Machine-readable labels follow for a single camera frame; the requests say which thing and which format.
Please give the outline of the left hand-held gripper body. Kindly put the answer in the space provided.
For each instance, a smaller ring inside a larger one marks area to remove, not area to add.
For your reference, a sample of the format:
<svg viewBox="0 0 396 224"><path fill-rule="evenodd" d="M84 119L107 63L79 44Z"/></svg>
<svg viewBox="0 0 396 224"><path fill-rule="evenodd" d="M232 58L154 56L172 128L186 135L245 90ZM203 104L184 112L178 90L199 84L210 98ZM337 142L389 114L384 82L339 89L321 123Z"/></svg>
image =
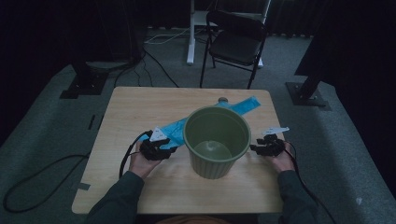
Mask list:
<svg viewBox="0 0 396 224"><path fill-rule="evenodd" d="M147 160L150 161L168 159L171 154L165 153L161 146L162 140L165 139L169 138L159 127L155 127L153 130L145 132L143 136L139 138L141 141L140 152Z"/></svg>

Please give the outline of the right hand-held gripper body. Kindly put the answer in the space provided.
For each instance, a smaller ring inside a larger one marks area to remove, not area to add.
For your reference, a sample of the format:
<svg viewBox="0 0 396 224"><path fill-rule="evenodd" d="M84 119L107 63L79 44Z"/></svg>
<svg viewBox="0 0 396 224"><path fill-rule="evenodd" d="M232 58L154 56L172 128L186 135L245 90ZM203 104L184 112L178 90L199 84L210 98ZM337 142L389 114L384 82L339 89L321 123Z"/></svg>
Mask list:
<svg viewBox="0 0 396 224"><path fill-rule="evenodd" d="M267 130L263 131L263 138L268 140L266 145L259 145L258 147L263 147L262 156L271 156L276 157L282 151L285 150L284 141L277 137L278 133L283 133L288 131L289 127L270 127Z"/></svg>

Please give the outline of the blue plastic bag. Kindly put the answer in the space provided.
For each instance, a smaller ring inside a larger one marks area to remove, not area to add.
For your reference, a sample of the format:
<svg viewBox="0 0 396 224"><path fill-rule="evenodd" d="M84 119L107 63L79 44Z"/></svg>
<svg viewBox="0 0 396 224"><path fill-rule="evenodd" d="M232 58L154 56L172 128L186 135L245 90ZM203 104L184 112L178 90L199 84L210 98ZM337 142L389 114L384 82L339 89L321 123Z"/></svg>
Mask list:
<svg viewBox="0 0 396 224"><path fill-rule="evenodd" d="M237 113L240 116L245 115L246 113L254 110L259 107L261 103L255 96L251 96L242 102L237 104L219 104L216 103L216 106L225 107L231 109L233 112ZM180 119L173 123L167 124L163 127L159 127L163 133L171 140L167 146L163 146L162 149L168 149L170 147L179 147L184 144L183 138L183 128L186 122L186 118Z"/></svg>

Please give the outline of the green plastic bin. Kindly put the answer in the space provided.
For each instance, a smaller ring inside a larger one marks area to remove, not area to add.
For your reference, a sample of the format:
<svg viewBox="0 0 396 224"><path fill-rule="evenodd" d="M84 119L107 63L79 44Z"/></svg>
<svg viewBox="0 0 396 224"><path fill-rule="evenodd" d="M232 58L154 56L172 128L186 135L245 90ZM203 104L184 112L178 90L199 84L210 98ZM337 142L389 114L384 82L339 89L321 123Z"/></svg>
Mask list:
<svg viewBox="0 0 396 224"><path fill-rule="evenodd" d="M248 151L251 133L245 119L236 112L207 106L187 117L183 138L194 172L203 178L219 179Z"/></svg>

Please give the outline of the person's right hand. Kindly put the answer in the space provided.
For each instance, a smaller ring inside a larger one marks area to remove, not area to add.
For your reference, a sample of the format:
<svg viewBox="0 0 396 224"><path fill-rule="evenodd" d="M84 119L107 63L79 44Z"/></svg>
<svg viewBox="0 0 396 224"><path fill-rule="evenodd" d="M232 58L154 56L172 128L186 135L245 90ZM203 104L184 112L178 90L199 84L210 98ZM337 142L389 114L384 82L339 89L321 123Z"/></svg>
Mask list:
<svg viewBox="0 0 396 224"><path fill-rule="evenodd" d="M266 156L265 159L269 161L273 168L280 174L286 171L294 171L295 166L293 156L290 152L290 144L285 145L285 150L276 157Z"/></svg>

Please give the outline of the person's left hand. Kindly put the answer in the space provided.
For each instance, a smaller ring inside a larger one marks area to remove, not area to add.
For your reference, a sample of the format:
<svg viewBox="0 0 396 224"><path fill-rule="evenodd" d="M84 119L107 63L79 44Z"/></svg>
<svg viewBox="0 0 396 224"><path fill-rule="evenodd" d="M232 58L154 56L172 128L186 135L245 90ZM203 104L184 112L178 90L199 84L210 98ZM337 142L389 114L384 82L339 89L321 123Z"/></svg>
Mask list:
<svg viewBox="0 0 396 224"><path fill-rule="evenodd" d="M160 163L147 160L140 151L136 151L131 155L129 171L145 179Z"/></svg>

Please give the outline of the black stand with square base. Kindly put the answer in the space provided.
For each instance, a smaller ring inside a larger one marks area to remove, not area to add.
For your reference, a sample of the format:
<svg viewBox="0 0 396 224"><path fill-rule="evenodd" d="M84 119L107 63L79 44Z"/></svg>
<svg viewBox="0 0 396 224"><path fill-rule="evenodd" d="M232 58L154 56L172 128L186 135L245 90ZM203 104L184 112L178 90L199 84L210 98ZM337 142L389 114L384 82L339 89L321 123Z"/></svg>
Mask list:
<svg viewBox="0 0 396 224"><path fill-rule="evenodd" d="M77 99L80 95L100 95L106 84L108 72L96 71L86 64L86 61L73 47L69 48L71 65L76 73L67 90L64 90L61 99Z"/></svg>

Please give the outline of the grey round stand base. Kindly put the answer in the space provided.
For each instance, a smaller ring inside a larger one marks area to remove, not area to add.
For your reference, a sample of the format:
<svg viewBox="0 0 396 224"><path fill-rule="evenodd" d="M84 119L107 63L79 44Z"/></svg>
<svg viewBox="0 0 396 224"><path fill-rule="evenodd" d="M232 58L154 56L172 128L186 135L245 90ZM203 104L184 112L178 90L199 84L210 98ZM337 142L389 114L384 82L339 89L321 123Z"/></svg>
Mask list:
<svg viewBox="0 0 396 224"><path fill-rule="evenodd" d="M114 71L128 67L127 62L87 62L87 65L93 70Z"/></svg>

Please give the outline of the black folding chair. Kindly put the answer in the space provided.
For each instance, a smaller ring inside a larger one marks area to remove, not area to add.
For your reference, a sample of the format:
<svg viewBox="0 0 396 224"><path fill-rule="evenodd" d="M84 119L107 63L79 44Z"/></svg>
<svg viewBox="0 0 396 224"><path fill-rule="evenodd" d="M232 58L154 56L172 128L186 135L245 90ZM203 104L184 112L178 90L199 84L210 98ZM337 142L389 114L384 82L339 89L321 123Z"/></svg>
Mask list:
<svg viewBox="0 0 396 224"><path fill-rule="evenodd" d="M265 24L255 18L222 10L209 11L205 21L207 40L200 87L204 84L207 56L210 56L213 67L222 63L249 71L249 89L257 74L267 37Z"/></svg>

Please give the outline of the black post with base plate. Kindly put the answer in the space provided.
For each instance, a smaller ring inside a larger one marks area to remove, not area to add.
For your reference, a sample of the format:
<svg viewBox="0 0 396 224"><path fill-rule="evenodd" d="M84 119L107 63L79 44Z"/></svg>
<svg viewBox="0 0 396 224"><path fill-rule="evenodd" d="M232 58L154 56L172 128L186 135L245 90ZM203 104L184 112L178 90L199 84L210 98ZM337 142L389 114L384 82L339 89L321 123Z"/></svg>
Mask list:
<svg viewBox="0 0 396 224"><path fill-rule="evenodd" d="M315 35L312 38L294 73L295 76L306 76L306 80L303 83L285 83L294 105L329 107L318 91L318 84L324 77L324 61L329 53L325 40L324 35Z"/></svg>

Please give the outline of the white desk frame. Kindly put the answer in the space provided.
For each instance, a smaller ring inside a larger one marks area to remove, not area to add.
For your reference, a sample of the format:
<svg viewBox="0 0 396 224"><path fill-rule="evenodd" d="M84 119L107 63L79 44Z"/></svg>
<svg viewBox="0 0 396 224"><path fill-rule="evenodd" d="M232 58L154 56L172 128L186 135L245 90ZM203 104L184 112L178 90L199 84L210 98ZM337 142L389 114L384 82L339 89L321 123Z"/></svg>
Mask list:
<svg viewBox="0 0 396 224"><path fill-rule="evenodd" d="M248 16L254 19L260 20L262 23L266 23L268 17L268 11L272 0L261 0L263 2L263 6L261 7L261 11L257 13L253 12L237 12L237 15ZM189 45L187 52L187 65L194 64L194 56L195 56L195 26L205 26L205 16L207 14L207 9L204 10L196 10L195 9L195 0L190 0L190 33L189 33Z"/></svg>

